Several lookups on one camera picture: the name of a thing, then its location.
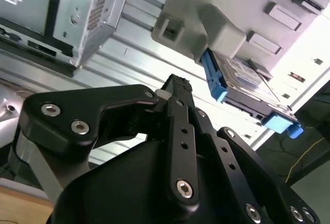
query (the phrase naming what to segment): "black metal bracket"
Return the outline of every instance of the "black metal bracket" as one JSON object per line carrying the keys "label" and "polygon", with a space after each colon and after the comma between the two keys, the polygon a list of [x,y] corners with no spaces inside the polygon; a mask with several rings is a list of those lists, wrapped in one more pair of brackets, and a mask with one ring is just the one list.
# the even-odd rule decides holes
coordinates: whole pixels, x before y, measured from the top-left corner
{"label": "black metal bracket", "polygon": [[[320,223],[234,131],[216,133],[187,80],[171,75],[161,90],[120,86],[26,99],[11,154],[56,204],[48,223],[259,224],[267,215],[274,224]],[[138,133],[147,140],[86,169],[91,149]]]}
{"label": "black metal bracket", "polygon": [[228,141],[254,196],[266,207],[274,223],[320,223],[307,203],[282,182],[235,131],[223,127],[217,135]]}

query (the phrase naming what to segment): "rectangular slot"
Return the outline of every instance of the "rectangular slot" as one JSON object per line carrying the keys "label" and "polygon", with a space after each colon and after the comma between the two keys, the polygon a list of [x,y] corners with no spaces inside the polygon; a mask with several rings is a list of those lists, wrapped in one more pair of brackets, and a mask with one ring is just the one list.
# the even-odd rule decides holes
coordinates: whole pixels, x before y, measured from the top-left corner
{"label": "rectangular slot", "polygon": [[44,52],[44,53],[46,53],[48,55],[56,56],[56,52],[55,51],[50,50],[50,49],[48,49],[48,48],[46,48],[44,46],[41,46],[41,45],[39,45],[39,44],[37,44],[35,42],[28,41],[27,42],[27,45],[29,47],[32,47],[32,48],[36,49],[36,50],[42,51],[42,52]]}
{"label": "rectangular slot", "polygon": [[262,116],[262,115],[257,115],[256,118],[257,118],[258,120],[260,120],[260,121],[263,120],[263,116]]}
{"label": "rectangular slot", "polygon": [[171,41],[175,41],[180,29],[180,23],[176,20],[169,20],[167,27],[164,30],[163,36]]}
{"label": "rectangular slot", "polygon": [[159,32],[159,38],[176,44],[183,35],[185,28],[181,20],[173,17],[166,17]]}
{"label": "rectangular slot", "polygon": [[313,61],[317,64],[317,65],[321,65],[323,63],[322,60],[316,58],[316,59],[313,59]]}
{"label": "rectangular slot", "polygon": [[296,79],[297,81],[301,82],[301,83],[304,83],[306,80],[304,78],[302,78],[301,76],[295,74],[295,73],[292,73],[290,72],[290,74],[288,74],[290,77]]}
{"label": "rectangular slot", "polygon": [[257,47],[258,49],[266,52],[269,55],[277,55],[282,49],[277,44],[255,33],[254,31],[250,32],[247,41],[249,42],[249,44],[253,45],[254,47]]}
{"label": "rectangular slot", "polygon": [[271,8],[266,10],[266,13],[294,31],[297,31],[303,22],[292,12],[288,11],[287,9],[276,3],[273,3]]}
{"label": "rectangular slot", "polygon": [[289,99],[289,98],[290,98],[290,95],[287,95],[286,93],[284,93],[284,94],[282,95],[282,97],[283,97],[283,98],[286,98],[286,99]]}

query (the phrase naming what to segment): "wire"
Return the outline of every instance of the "wire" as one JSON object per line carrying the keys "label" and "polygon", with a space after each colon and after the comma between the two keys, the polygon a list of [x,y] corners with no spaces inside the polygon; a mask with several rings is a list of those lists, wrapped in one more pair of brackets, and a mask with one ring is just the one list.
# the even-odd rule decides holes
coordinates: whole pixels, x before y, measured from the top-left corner
{"label": "wire", "polygon": [[13,220],[1,220],[1,219],[0,219],[0,221],[3,221],[3,222],[11,222],[11,223],[19,224],[18,222],[13,221]]}
{"label": "wire", "polygon": [[306,153],[308,153],[316,144],[318,144],[318,143],[320,143],[321,141],[323,141],[324,140],[324,137],[322,138],[322,139],[319,139],[318,141],[316,141],[316,142],[314,142],[313,143],[313,145],[311,145],[310,147],[309,147],[309,149],[307,149],[304,153],[303,153],[303,155],[301,155],[300,156],[300,158],[293,164],[293,166],[291,166],[291,168],[290,168],[290,171],[289,171],[289,174],[288,174],[288,176],[287,176],[287,179],[285,180],[285,182],[287,183],[288,182],[288,180],[289,180],[289,178],[290,178],[290,176],[291,176],[291,173],[292,173],[292,170],[293,170],[293,168],[298,164],[298,162],[306,155]]}

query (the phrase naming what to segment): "screw hole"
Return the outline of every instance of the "screw hole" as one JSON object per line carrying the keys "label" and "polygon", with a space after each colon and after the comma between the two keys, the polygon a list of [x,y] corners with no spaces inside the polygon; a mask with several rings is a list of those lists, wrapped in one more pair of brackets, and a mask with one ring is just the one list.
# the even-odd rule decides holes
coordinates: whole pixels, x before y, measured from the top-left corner
{"label": "screw hole", "polygon": [[229,167],[231,168],[231,170],[236,170],[236,167],[232,163],[229,163]]}
{"label": "screw hole", "polygon": [[15,107],[12,106],[12,105],[8,105],[7,108],[8,108],[8,110],[11,111],[11,112],[14,112],[14,111],[16,110]]}
{"label": "screw hole", "polygon": [[184,142],[181,142],[181,147],[182,147],[183,149],[188,149],[188,148],[189,148],[188,145],[185,144]]}
{"label": "screw hole", "polygon": [[52,107],[52,106],[48,106],[48,107],[46,107],[46,110],[47,110],[47,112],[49,112],[49,113],[55,113],[55,112],[56,112],[56,109],[55,109],[54,107]]}
{"label": "screw hole", "polygon": [[79,130],[83,130],[85,128],[85,126],[83,126],[82,124],[77,124],[76,128]]}

